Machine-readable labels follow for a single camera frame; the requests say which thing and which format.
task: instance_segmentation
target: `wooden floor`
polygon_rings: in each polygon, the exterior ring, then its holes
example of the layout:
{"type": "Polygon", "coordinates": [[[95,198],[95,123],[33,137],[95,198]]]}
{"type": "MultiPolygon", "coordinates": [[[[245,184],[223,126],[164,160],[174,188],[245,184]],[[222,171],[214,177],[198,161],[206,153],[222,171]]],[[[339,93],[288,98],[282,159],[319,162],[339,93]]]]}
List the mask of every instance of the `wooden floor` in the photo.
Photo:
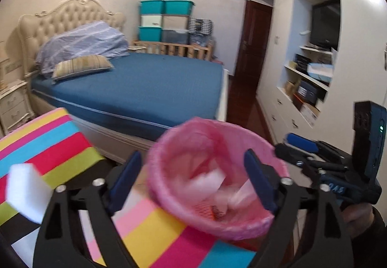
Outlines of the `wooden floor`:
{"type": "Polygon", "coordinates": [[[230,77],[227,122],[239,125],[273,143],[262,110],[256,100],[256,87],[230,77]]]}

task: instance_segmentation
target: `hand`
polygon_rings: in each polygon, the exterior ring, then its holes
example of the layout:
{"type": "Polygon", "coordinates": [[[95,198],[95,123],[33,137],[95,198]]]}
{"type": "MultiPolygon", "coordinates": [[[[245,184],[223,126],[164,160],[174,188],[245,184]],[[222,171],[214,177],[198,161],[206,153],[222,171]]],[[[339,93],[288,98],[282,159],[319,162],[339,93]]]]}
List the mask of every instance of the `hand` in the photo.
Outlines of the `hand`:
{"type": "Polygon", "coordinates": [[[348,206],[341,215],[352,239],[364,233],[374,220],[372,205],[366,202],[348,206]]]}

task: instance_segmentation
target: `tufted headboard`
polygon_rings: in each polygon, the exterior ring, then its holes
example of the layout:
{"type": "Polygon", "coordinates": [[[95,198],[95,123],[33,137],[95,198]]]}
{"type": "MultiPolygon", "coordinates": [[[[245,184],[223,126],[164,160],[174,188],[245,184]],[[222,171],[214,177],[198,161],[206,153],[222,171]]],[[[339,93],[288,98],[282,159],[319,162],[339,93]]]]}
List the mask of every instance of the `tufted headboard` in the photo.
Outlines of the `tufted headboard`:
{"type": "Polygon", "coordinates": [[[64,0],[50,12],[21,16],[18,33],[23,50],[24,77],[35,73],[36,55],[50,38],[99,20],[122,31],[126,18],[123,13],[106,11],[97,0],[64,0]]]}

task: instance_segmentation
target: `blue fitted sheet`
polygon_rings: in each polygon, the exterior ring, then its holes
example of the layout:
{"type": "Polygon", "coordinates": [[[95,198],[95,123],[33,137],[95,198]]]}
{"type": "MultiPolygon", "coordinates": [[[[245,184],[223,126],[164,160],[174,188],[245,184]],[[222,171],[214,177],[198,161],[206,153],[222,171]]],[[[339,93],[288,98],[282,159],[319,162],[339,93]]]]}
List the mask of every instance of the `blue fitted sheet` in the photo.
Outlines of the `blue fitted sheet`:
{"type": "Polygon", "coordinates": [[[55,84],[39,75],[32,92],[78,118],[153,141],[195,116],[215,118],[223,82],[220,64],[140,53],[110,62],[113,70],[55,84]]]}

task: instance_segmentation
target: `metal bolt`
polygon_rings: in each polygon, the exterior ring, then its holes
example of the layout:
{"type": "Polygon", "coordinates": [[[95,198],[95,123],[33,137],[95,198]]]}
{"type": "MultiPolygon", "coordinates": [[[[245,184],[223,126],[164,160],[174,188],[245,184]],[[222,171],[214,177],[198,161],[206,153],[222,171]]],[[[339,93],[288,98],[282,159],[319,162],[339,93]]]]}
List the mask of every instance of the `metal bolt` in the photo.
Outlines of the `metal bolt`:
{"type": "Polygon", "coordinates": [[[66,185],[59,185],[57,188],[55,188],[56,192],[64,192],[66,190],[66,185]]]}
{"type": "Polygon", "coordinates": [[[93,181],[93,186],[95,187],[98,187],[98,186],[102,186],[103,184],[105,184],[105,179],[103,178],[97,178],[93,181]]]}
{"type": "Polygon", "coordinates": [[[293,180],[289,177],[283,177],[283,178],[281,178],[281,183],[286,185],[286,186],[290,186],[293,184],[293,180]]]}
{"type": "Polygon", "coordinates": [[[323,192],[328,192],[330,191],[330,188],[327,184],[321,184],[320,185],[320,189],[323,191],[323,192]]]}

